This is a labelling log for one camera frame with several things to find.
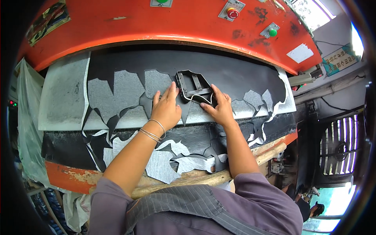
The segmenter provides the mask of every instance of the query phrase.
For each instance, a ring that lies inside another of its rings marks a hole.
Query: white label
[[[305,61],[309,57],[313,56],[313,52],[307,47],[306,44],[302,43],[286,55],[299,64],[302,61]]]

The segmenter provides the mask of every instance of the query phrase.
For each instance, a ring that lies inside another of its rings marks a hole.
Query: purple shirt
[[[291,198],[271,185],[261,173],[239,174],[235,193],[211,187],[214,197],[234,217],[278,235],[301,235],[303,218]],[[88,234],[124,234],[127,205],[133,200],[111,180],[102,177],[91,195]],[[153,214],[140,220],[136,235],[231,234],[214,221],[176,212]]]

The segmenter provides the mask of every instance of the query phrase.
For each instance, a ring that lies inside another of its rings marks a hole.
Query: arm
[[[159,100],[160,91],[154,96],[151,119],[159,121],[166,131],[179,122],[182,114],[180,106],[176,105],[175,99],[178,94],[179,89],[176,88],[175,82],[172,82],[161,100]],[[163,129],[155,121],[147,122],[143,129],[159,137],[163,135]],[[131,196],[156,143],[146,134],[138,132],[110,163],[103,176],[119,185],[128,196]]]
[[[229,157],[230,172],[233,178],[241,173],[260,172],[255,157],[241,133],[238,123],[232,116],[231,98],[223,94],[215,85],[211,85],[218,105],[211,107],[201,103],[213,119],[223,126],[227,138],[227,153]]]

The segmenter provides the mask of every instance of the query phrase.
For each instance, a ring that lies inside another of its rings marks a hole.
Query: red emergency stop button
[[[235,19],[239,16],[239,12],[237,10],[235,10],[234,8],[229,8],[229,9],[227,9],[227,16],[230,19]]]

